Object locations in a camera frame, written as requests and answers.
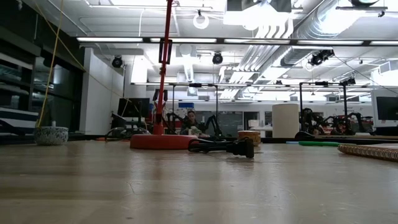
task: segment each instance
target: round wooden object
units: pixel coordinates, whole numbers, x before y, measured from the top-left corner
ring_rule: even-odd
[[[261,134],[259,131],[238,131],[238,139],[249,138],[253,140],[254,146],[261,143]]]

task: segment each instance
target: monitor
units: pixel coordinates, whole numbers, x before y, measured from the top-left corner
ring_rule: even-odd
[[[398,120],[398,97],[376,97],[377,115],[379,120]]]
[[[122,116],[124,118],[138,118],[140,117],[139,108],[141,107],[141,117],[148,117],[149,98],[129,98],[129,102],[127,103],[127,105],[126,102],[127,100],[124,98],[119,100],[119,116]]]

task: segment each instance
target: red round base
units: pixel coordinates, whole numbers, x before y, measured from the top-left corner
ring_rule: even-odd
[[[131,149],[188,149],[188,143],[196,136],[135,134],[131,137]]]

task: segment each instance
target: red pole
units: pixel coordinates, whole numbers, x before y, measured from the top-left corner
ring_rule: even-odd
[[[169,32],[170,32],[170,18],[172,12],[172,3],[173,0],[167,1],[167,12],[166,12],[166,27],[164,31],[164,48],[163,48],[163,59],[162,59],[162,68],[160,69],[160,90],[159,90],[159,100],[157,103],[157,111],[156,111],[156,122],[154,125],[154,134],[161,135],[163,134],[163,124],[162,124],[162,113],[163,113],[163,90],[164,90],[164,77],[166,76],[166,63],[167,56],[171,54],[168,52],[169,49]]]

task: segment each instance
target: white cylinder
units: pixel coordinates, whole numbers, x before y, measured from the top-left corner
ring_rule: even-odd
[[[299,105],[286,103],[272,106],[273,138],[294,138],[299,127]]]

